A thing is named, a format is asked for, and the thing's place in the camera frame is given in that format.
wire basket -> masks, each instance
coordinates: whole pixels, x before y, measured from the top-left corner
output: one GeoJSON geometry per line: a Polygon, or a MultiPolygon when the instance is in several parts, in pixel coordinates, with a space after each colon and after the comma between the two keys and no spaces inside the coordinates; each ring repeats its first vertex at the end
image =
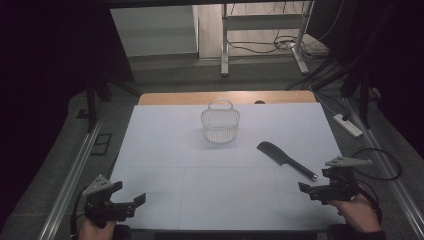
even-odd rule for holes
{"type": "Polygon", "coordinates": [[[233,104],[228,99],[215,99],[208,105],[201,115],[203,125],[203,135],[213,143],[228,143],[237,136],[240,113],[234,109],[233,104]],[[225,102],[230,105],[229,108],[212,108],[211,105],[225,102]]]}

person's hand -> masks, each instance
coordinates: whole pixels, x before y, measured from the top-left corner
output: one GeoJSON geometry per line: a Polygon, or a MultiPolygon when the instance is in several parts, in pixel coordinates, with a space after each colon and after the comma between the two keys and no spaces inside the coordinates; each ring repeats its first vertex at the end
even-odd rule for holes
{"type": "Polygon", "coordinates": [[[115,225],[116,221],[109,221],[104,228],[99,228],[92,221],[85,218],[78,232],[78,240],[112,240],[115,225]]]}
{"type": "Polygon", "coordinates": [[[328,203],[336,207],[346,222],[356,231],[363,233],[381,231],[377,214],[363,195],[358,194],[351,201],[333,200],[328,203]]]}

table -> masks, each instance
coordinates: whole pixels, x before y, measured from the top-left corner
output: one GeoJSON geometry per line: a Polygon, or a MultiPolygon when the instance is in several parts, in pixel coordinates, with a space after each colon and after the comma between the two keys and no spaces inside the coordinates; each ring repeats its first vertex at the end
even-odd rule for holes
{"type": "Polygon", "coordinates": [[[322,231],[343,223],[336,209],[310,201],[297,186],[327,185],[321,169],[339,154],[312,93],[145,94],[139,104],[111,176],[124,188],[112,201],[146,192],[147,202],[124,224],[154,231],[322,231]],[[225,145],[202,136],[200,113],[215,97],[230,99],[241,114],[238,136],[225,145]],[[273,104],[252,104],[257,100],[273,104]],[[278,166],[255,149],[262,140],[282,147],[319,178],[314,182],[278,166]]]}

black curtain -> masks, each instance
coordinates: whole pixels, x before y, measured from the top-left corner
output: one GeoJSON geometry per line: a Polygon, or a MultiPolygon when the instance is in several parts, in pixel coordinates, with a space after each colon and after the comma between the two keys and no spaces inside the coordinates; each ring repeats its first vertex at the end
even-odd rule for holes
{"type": "Polygon", "coordinates": [[[315,1],[306,33],[325,44],[341,65],[348,65],[358,55],[387,1],[315,1]]]}
{"type": "Polygon", "coordinates": [[[391,16],[368,61],[379,108],[424,158],[424,2],[403,0],[391,16]]]}
{"type": "Polygon", "coordinates": [[[0,1],[0,64],[2,227],[87,76],[133,76],[109,9],[58,1],[0,1]]]}

metal bracket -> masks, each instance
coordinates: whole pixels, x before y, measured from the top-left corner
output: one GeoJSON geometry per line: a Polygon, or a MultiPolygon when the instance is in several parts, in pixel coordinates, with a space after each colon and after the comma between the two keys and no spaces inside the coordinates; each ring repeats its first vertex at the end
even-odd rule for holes
{"type": "Polygon", "coordinates": [[[96,192],[100,192],[107,188],[113,187],[113,183],[104,178],[101,174],[94,179],[94,181],[84,190],[82,193],[83,196],[90,195],[96,192]]]}
{"type": "Polygon", "coordinates": [[[337,167],[352,167],[352,166],[366,166],[372,165],[373,162],[368,159],[357,159],[357,158],[348,158],[337,156],[336,158],[325,162],[326,166],[337,166],[337,167]]]}

